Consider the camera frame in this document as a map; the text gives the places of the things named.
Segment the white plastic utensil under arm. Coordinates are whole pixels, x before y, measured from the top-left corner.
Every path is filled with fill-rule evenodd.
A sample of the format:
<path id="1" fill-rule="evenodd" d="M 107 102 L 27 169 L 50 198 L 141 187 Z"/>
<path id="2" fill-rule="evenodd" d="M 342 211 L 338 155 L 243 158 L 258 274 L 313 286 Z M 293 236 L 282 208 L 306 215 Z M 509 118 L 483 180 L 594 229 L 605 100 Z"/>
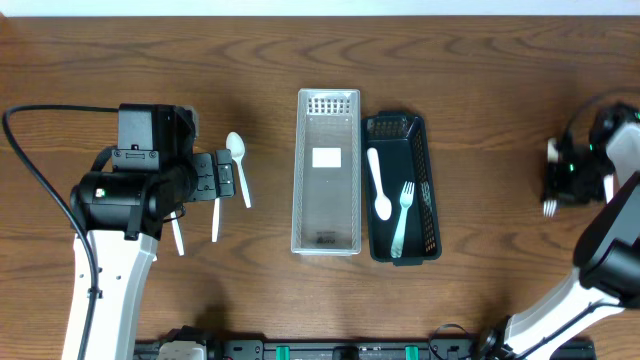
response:
<path id="1" fill-rule="evenodd" d="M 173 230 L 174 240 L 179 256 L 185 255 L 183 236 L 178 221 L 178 215 L 175 212 L 171 213 L 171 226 Z"/>

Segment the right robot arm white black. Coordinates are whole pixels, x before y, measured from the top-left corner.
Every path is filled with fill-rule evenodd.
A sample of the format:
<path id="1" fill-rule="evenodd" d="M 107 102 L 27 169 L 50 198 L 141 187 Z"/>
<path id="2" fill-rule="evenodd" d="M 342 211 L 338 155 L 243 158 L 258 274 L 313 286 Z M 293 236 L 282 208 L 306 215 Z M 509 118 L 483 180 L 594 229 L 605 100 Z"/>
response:
<path id="1" fill-rule="evenodd" d="M 549 359 L 599 320 L 639 306 L 639 110 L 601 109 L 588 142 L 571 131 L 547 145 L 543 213 L 605 204 L 580 236 L 567 277 L 531 308 L 507 317 L 474 346 L 475 359 Z"/>

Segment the white plastic fork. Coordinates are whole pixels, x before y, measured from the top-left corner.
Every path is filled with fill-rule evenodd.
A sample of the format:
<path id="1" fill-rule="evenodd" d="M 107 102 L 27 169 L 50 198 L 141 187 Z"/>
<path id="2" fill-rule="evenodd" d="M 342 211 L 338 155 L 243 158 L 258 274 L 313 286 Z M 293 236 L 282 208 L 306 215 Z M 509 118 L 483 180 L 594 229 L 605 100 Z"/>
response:
<path id="1" fill-rule="evenodd" d="M 609 203 L 614 196 L 614 181 L 615 181 L 615 177 L 613 174 L 606 175 L 603 178 L 603 187 L 604 187 L 606 203 Z"/>
<path id="2" fill-rule="evenodd" d="M 553 194 L 554 171 L 559 161 L 559 153 L 556 145 L 556 138 L 550 138 L 547 142 L 547 167 L 543 190 L 543 215 L 545 217 L 553 217 L 558 205 L 558 201 Z"/>

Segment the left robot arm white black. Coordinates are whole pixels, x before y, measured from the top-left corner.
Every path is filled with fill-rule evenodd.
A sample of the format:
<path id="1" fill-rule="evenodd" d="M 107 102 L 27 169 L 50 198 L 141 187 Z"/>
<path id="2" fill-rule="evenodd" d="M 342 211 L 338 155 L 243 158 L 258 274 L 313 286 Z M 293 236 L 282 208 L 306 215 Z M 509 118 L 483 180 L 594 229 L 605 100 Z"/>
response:
<path id="1" fill-rule="evenodd" d="M 75 281 L 62 356 L 130 359 L 141 299 L 165 221 L 189 202 L 235 194 L 227 150 L 194 151 L 191 106 L 123 104 L 118 143 L 73 187 L 93 254 L 74 241 Z"/>

